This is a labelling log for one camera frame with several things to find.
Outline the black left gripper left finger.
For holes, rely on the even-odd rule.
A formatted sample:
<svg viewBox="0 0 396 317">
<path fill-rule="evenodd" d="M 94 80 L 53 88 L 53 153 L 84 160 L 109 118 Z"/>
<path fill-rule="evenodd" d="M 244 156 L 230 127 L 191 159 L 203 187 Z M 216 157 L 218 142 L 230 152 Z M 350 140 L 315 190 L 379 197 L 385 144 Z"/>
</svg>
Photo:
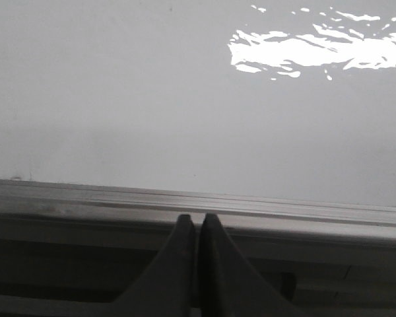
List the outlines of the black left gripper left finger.
<svg viewBox="0 0 396 317">
<path fill-rule="evenodd" d="M 180 215 L 151 264 L 114 301 L 114 316 L 189 316 L 194 262 L 195 227 Z"/>
</svg>

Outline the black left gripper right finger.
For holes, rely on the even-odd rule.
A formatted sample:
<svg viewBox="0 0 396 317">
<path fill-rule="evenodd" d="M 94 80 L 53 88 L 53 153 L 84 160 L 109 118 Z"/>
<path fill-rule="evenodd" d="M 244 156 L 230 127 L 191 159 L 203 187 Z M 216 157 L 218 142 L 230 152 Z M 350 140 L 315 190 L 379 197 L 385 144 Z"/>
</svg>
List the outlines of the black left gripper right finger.
<svg viewBox="0 0 396 317">
<path fill-rule="evenodd" d="M 203 316 L 303 316 L 291 303 L 296 277 L 260 274 L 238 250 L 215 214 L 200 233 L 200 303 Z"/>
</svg>

